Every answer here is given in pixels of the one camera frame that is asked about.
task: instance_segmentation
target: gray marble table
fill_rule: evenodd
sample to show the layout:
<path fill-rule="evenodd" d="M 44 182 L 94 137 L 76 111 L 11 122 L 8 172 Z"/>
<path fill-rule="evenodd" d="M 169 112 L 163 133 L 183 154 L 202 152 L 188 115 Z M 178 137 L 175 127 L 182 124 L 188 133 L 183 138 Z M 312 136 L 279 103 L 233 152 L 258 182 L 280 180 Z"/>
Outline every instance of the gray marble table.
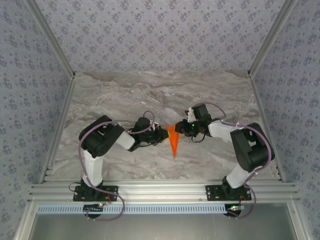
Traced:
<path fill-rule="evenodd" d="M 174 125 L 185 110 L 203 101 L 219 104 L 227 121 L 261 124 L 249 79 L 239 72 L 99 72 L 77 73 L 52 179 L 80 179 L 78 136 L 82 129 L 102 115 L 124 128 L 146 110 L 155 113 L 162 126 Z M 207 106 L 211 116 L 222 114 Z M 180 135 L 176 158 L 165 141 L 157 146 L 129 152 L 114 145 L 103 157 L 104 179 L 221 179 L 236 165 L 231 143 L 207 137 L 201 143 Z M 272 162 L 258 177 L 274 178 Z"/>

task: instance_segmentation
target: mounting plate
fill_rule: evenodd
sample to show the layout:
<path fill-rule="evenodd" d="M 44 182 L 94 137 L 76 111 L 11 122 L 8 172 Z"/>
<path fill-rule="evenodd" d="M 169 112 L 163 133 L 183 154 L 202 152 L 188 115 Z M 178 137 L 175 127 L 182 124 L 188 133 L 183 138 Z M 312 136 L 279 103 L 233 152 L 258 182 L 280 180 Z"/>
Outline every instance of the mounting plate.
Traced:
<path fill-rule="evenodd" d="M 206 199 L 208 201 L 243 201 L 244 199 L 241 199 L 241 195 L 244 196 L 247 201 L 252 199 L 251 193 L 247 188 L 239 187 L 234 190 L 236 190 L 236 194 L 234 194 L 235 197 L 228 198 L 222 190 L 221 185 L 207 185 L 205 186 Z"/>
<path fill-rule="evenodd" d="M 113 192 L 116 194 L 118 193 L 118 186 L 101 186 L 99 188 L 101 190 Z M 101 194 L 96 199 L 93 199 L 92 195 L 85 191 L 85 189 L 81 185 L 75 187 L 73 195 L 74 202 L 109 202 L 109 200 L 111 202 L 116 202 L 117 197 L 111 194 L 109 194 L 108 196 L 108 194 L 101 192 Z"/>

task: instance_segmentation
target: patterned wallpaper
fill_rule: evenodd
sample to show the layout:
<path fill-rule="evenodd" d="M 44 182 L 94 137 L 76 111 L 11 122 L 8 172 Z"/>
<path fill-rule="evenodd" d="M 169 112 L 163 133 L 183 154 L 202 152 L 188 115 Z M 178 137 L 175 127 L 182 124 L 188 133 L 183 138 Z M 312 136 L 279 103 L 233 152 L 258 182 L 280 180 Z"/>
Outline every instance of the patterned wallpaper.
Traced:
<path fill-rule="evenodd" d="M 37 0 L 76 72 L 247 70 L 283 0 Z"/>
<path fill-rule="evenodd" d="M 255 76 L 288 181 L 320 239 L 320 2 L 301 0 Z"/>
<path fill-rule="evenodd" d="M 0 1 L 0 239 L 39 180 L 69 78 L 23 0 Z"/>

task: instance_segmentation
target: orange cone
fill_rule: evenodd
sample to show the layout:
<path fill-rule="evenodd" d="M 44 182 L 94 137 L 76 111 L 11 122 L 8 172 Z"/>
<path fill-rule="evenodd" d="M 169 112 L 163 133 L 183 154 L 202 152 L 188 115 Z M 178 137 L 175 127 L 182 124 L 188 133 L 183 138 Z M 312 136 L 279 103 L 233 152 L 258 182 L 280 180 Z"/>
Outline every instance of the orange cone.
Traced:
<path fill-rule="evenodd" d="M 175 126 L 168 126 L 167 130 L 170 135 L 170 144 L 172 148 L 173 158 L 175 159 L 178 147 L 179 133 L 175 131 Z"/>

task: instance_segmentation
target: purple cable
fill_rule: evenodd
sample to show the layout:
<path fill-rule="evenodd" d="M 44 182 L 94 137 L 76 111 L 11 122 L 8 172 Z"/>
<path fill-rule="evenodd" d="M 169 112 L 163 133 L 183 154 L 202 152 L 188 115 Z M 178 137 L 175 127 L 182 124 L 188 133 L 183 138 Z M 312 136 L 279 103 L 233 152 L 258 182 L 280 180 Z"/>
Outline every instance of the purple cable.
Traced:
<path fill-rule="evenodd" d="M 249 217 L 253 213 L 253 211 L 254 211 L 254 209 L 256 207 L 256 203 L 257 203 L 256 194 L 253 191 L 253 189 L 250 186 L 247 185 L 247 182 L 250 179 L 252 179 L 254 177 L 254 175 L 256 175 L 257 172 L 261 171 L 262 169 L 265 169 L 270 164 L 271 158 L 272 158 L 271 147 L 270 147 L 270 144 L 269 144 L 268 140 L 265 138 L 265 136 L 263 136 L 261 132 L 259 132 L 258 130 L 254 129 L 253 127 L 250 127 L 250 126 L 247 126 L 247 125 L 242 125 L 242 124 L 229 123 L 229 122 L 226 122 L 226 121 L 223 121 L 223 120 L 221 121 L 221 123 L 224 124 L 224 125 L 230 126 L 230 127 L 239 127 L 239 128 L 249 129 L 250 131 L 252 131 L 255 134 L 257 134 L 264 141 L 266 149 L 268 150 L 268 160 L 267 160 L 266 164 L 263 167 L 258 168 L 257 170 L 253 171 L 253 173 L 247 177 L 247 179 L 244 181 L 244 184 L 243 184 L 243 186 L 245 188 L 247 188 L 247 189 L 250 189 L 252 194 L 253 194 L 254 203 L 253 203 L 253 207 L 251 208 L 251 210 L 244 216 L 238 216 L 234 212 L 227 211 L 228 213 L 231 213 L 231 214 L 235 215 L 236 217 L 238 217 L 238 219 L 244 219 L 246 217 Z"/>
<path fill-rule="evenodd" d="M 145 116 L 146 113 L 152 114 L 152 117 L 153 117 L 153 120 L 152 120 L 152 123 L 150 124 L 150 126 L 148 126 L 146 129 L 141 130 L 141 131 L 134 131 L 134 132 L 128 131 L 128 132 L 127 132 L 128 134 L 142 134 L 142 133 L 148 131 L 148 130 L 155 124 L 155 122 L 156 122 L 156 116 L 155 116 L 155 114 L 154 114 L 152 111 L 145 111 L 145 112 L 143 113 L 143 116 Z"/>
<path fill-rule="evenodd" d="M 124 213 L 124 211 L 125 211 L 126 204 L 125 204 L 125 200 L 124 200 L 119 194 L 114 193 L 114 192 L 112 192 L 112 191 L 105 191 L 105 190 L 99 189 L 99 188 L 95 187 L 95 186 L 92 184 L 92 182 L 90 181 L 90 179 L 89 179 L 89 177 L 88 177 L 88 172 L 87 172 L 87 169 L 86 169 L 86 165 L 85 165 L 85 163 L 84 163 L 84 161 L 83 161 L 83 159 L 82 159 L 81 145 L 82 145 L 82 143 L 84 142 L 84 140 L 86 139 L 86 137 L 87 137 L 90 133 L 92 133 L 92 132 L 93 132 L 94 130 L 96 130 L 97 128 L 100 128 L 100 127 L 102 127 L 102 126 L 104 126 L 104 125 L 108 125 L 108 124 L 117 124 L 117 125 L 118 125 L 118 123 L 117 123 L 116 121 L 106 121 L 106 122 L 103 122 L 103 123 L 98 124 L 97 126 L 94 126 L 94 127 L 91 128 L 88 132 L 86 132 L 85 135 L 83 135 L 83 137 L 82 137 L 81 140 L 80 140 L 79 147 L 78 147 L 78 154 L 79 154 L 80 163 L 81 163 L 81 166 L 82 166 L 82 169 L 83 169 L 83 172 L 84 172 L 84 176 L 86 177 L 86 180 L 88 181 L 89 185 L 90 185 L 93 189 L 95 189 L 95 190 L 97 190 L 97 191 L 99 191 L 99 192 L 102 192 L 102 193 L 105 193 L 105 194 L 114 195 L 114 196 L 120 198 L 120 200 L 122 201 L 123 207 L 122 207 L 121 212 L 120 212 L 117 216 L 112 217 L 112 218 L 108 218 L 108 219 L 105 219 L 105 218 L 104 218 L 104 219 L 91 218 L 91 217 L 89 217 L 89 215 L 88 215 L 90 209 L 86 212 L 86 217 L 88 218 L 88 220 L 100 221 L 100 222 L 109 222 L 109 221 L 113 221 L 113 220 L 116 220 L 116 219 L 120 218 L 120 217 L 122 216 L 122 214 Z"/>
<path fill-rule="evenodd" d="M 217 105 L 217 104 L 215 104 L 213 102 L 204 101 L 204 102 L 198 103 L 194 107 L 202 105 L 202 104 L 209 104 L 209 105 L 212 105 L 212 106 L 215 106 L 216 108 L 218 108 L 223 113 L 223 118 L 221 118 L 221 119 L 225 119 L 227 117 L 227 114 L 225 113 L 225 111 L 219 105 Z"/>

